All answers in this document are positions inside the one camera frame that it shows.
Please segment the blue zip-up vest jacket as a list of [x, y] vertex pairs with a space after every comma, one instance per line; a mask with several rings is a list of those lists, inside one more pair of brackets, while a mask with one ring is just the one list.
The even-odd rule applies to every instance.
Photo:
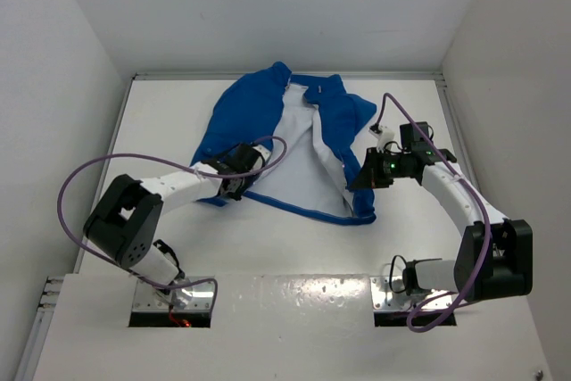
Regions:
[[260, 140], [276, 166], [245, 197], [326, 223], [371, 224], [377, 218], [373, 191], [350, 186], [361, 170], [352, 144], [376, 111], [337, 74], [300, 75], [275, 62], [222, 93], [192, 161]]

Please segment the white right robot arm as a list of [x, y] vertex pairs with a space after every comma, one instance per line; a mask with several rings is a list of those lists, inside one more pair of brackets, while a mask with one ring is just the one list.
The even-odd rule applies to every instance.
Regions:
[[396, 294], [428, 290], [462, 294], [466, 302], [528, 295], [533, 288], [533, 230], [491, 206], [463, 176], [455, 156], [432, 147], [425, 122], [400, 127], [401, 149], [393, 151], [394, 133], [374, 124], [377, 144], [367, 150], [353, 190], [388, 188], [397, 178], [416, 180], [443, 207], [460, 233], [455, 259], [408, 261]]

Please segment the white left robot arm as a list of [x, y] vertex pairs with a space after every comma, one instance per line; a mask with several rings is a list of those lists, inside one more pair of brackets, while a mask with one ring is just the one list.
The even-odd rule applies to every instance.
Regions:
[[84, 225], [84, 236], [123, 269], [160, 286], [185, 278], [173, 251], [155, 237], [160, 217], [199, 200], [239, 200], [264, 168], [270, 151], [263, 145], [239, 144], [191, 171], [134, 179], [127, 174], [108, 186]]

